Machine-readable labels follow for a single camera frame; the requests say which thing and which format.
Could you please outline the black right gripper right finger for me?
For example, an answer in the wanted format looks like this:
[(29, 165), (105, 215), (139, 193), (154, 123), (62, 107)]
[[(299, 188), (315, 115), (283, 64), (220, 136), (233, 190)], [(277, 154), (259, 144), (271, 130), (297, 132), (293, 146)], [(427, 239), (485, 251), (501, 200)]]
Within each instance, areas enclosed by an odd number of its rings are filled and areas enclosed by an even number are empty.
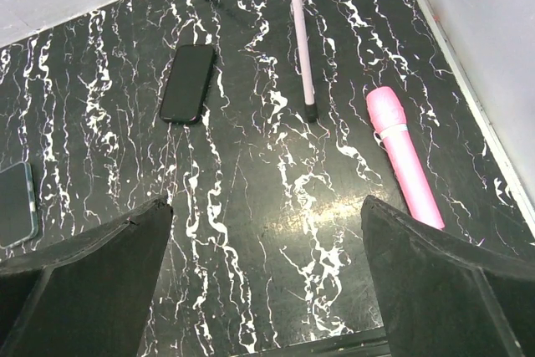
[(393, 356), (532, 356), (534, 264), (416, 221), (375, 196), (364, 250)]

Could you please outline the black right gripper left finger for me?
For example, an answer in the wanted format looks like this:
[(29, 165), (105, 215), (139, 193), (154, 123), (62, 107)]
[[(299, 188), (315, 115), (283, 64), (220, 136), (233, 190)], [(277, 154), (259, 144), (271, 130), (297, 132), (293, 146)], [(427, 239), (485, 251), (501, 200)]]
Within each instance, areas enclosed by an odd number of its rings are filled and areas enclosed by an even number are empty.
[(172, 219), (172, 206), (159, 197), (3, 261), (1, 354), (135, 356)]

